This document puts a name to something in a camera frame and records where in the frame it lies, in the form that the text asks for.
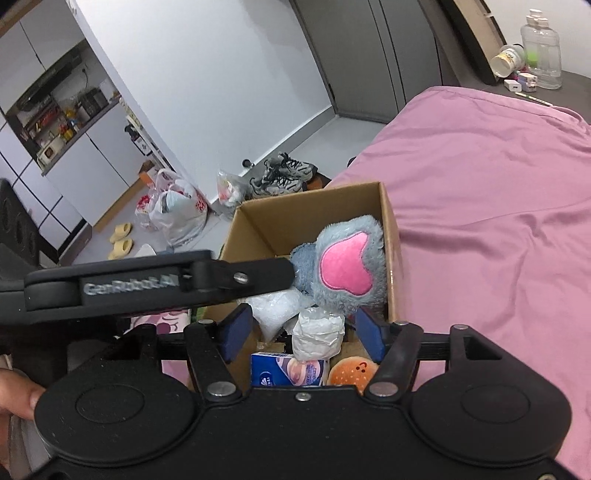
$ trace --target blue gripper pad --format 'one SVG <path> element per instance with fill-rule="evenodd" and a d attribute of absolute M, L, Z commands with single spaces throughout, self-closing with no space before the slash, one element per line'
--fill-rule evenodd
<path fill-rule="evenodd" d="M 252 308 L 241 303 L 219 324 L 220 353 L 226 363 L 233 362 L 252 331 Z"/>
<path fill-rule="evenodd" d="M 371 360 L 376 363 L 380 363 L 386 354 L 386 347 L 382 339 L 384 327 L 388 328 L 388 324 L 372 318 L 364 309 L 357 309 L 355 312 L 355 332 Z"/>

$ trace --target gray sneaker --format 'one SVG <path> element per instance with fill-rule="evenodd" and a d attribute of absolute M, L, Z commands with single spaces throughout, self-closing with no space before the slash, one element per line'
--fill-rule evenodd
<path fill-rule="evenodd" d="M 283 175 L 292 179 L 309 181 L 316 175 L 318 168 L 311 163 L 294 160 L 287 153 L 280 153 L 279 158 L 272 158 L 267 163 L 268 167 L 277 167 Z"/>
<path fill-rule="evenodd" d="M 251 179 L 253 198 L 272 197 L 284 193 L 296 193 L 307 190 L 301 179 L 292 179 L 283 175 L 276 167 L 268 167 L 261 179 Z"/>

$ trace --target pink bed sheet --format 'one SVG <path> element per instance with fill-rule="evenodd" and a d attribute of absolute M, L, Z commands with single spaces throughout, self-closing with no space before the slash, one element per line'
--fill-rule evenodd
<path fill-rule="evenodd" d="M 517 98 L 434 87 L 334 184 L 379 180 L 402 242 L 404 307 L 467 323 L 558 386 L 558 460 L 591 478 L 591 127 Z M 424 362 L 419 382 L 441 373 Z"/>

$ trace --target kitchen shelf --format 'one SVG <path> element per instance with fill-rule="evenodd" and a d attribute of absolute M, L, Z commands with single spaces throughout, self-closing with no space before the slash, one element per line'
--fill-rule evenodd
<path fill-rule="evenodd" d="M 41 119 L 41 117 L 43 115 L 45 115 L 47 113 L 47 111 L 52 107 L 52 106 L 58 106 L 57 102 L 53 99 L 53 97 L 49 97 L 50 100 L 49 102 L 47 102 L 46 105 L 44 105 L 43 107 L 41 107 L 41 109 L 33 116 L 32 119 L 30 119 L 27 124 L 25 125 L 25 130 L 28 132 L 30 130 L 31 127 L 34 127 L 35 124 L 37 123 L 38 120 Z"/>
<path fill-rule="evenodd" d="M 35 135 L 31 135 L 31 132 L 29 132 L 29 135 L 31 136 L 32 140 L 36 140 L 37 138 L 39 138 L 43 133 L 47 132 L 47 130 L 49 130 L 55 123 L 56 121 L 59 119 L 59 117 L 64 117 L 65 120 L 65 116 L 62 112 L 57 112 L 54 117 L 48 121 L 43 127 L 41 127 L 41 129 L 38 132 L 35 132 Z"/>

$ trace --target range hood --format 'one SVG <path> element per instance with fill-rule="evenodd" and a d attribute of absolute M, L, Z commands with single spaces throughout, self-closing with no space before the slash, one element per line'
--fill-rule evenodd
<path fill-rule="evenodd" d="M 55 62 L 46 72 L 33 83 L 25 93 L 17 100 L 16 107 L 30 112 L 51 91 L 57 87 L 66 77 L 72 73 L 72 69 L 82 63 L 80 49 L 74 47 L 62 58 Z"/>

